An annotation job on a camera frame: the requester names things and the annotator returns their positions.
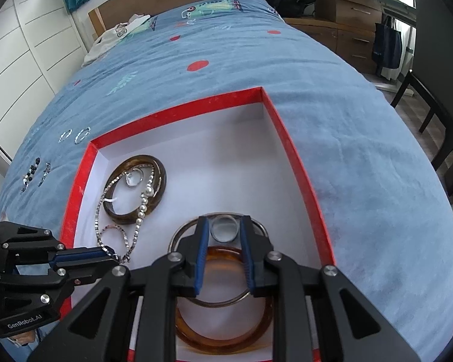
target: blue bedsheet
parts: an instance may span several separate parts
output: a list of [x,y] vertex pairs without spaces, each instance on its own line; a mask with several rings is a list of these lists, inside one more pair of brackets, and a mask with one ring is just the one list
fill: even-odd
[[[339,267],[433,361],[453,334],[453,215],[426,155],[372,84],[264,0],[208,1],[151,18],[71,79],[20,146],[0,214],[59,237],[89,140],[167,107],[263,86],[312,180]],[[36,157],[37,177],[21,194]],[[52,171],[38,187],[46,162]]]

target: white blanket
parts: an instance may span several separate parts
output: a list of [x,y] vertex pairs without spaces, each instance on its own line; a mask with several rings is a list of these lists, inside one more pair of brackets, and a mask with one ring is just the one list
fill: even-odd
[[105,31],[98,39],[95,40],[92,48],[88,54],[84,57],[82,66],[89,65],[90,63],[97,60],[100,56],[107,53],[114,46],[116,46],[123,38],[126,37],[131,31],[139,27],[151,16],[145,15],[138,17],[134,20],[130,20],[129,23],[119,23],[114,28]]

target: wooden dresser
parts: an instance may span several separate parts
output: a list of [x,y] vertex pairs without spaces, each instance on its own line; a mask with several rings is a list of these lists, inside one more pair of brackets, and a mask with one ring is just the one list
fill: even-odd
[[285,22],[327,46],[360,73],[374,73],[371,59],[381,6],[375,0],[317,0],[315,19]]

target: wooden floor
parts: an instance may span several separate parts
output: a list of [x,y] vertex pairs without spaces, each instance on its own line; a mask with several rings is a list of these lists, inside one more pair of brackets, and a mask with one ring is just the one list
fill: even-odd
[[[367,79],[373,82],[376,81],[376,79],[372,78]],[[386,100],[391,103],[395,94],[387,91],[382,91],[382,93],[384,94]],[[418,129],[423,123],[428,110],[428,105],[417,95],[404,96],[396,107],[396,112],[402,118],[409,130],[413,133],[421,148],[423,148],[426,153],[426,156],[432,160],[443,142],[445,137],[445,128],[441,124],[440,120],[435,116],[423,134],[418,132]],[[437,170],[438,177],[440,178],[443,186],[445,185],[445,182],[442,177],[452,163],[453,152],[446,158],[446,161]]]

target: brown bangle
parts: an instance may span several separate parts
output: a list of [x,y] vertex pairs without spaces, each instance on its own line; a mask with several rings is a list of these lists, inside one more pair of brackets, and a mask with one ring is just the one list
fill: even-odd
[[[242,262],[242,251],[231,246],[209,246],[206,260],[233,260]],[[273,316],[272,298],[265,298],[265,309],[262,318],[254,328],[247,333],[228,340],[211,339],[197,334],[181,316],[176,307],[176,334],[186,344],[205,353],[214,355],[233,354],[254,344],[270,327]]]
[[[124,171],[131,170],[133,167],[138,167],[141,165],[150,164],[154,170],[155,174],[153,176],[153,190],[155,191],[154,196],[150,197],[148,200],[148,209],[145,212],[146,215],[149,215],[161,201],[163,193],[166,188],[166,170],[163,164],[155,157],[151,155],[137,155],[129,158],[122,162],[117,168],[112,172],[111,176],[108,178],[105,187],[107,187],[112,180],[121,175]],[[114,193],[116,185],[113,185],[109,191],[106,193],[106,199],[111,199],[112,194]],[[117,223],[117,224],[134,224],[138,218],[139,206],[135,210],[129,212],[128,214],[118,215],[112,209],[112,203],[104,201],[104,210],[106,213]]]

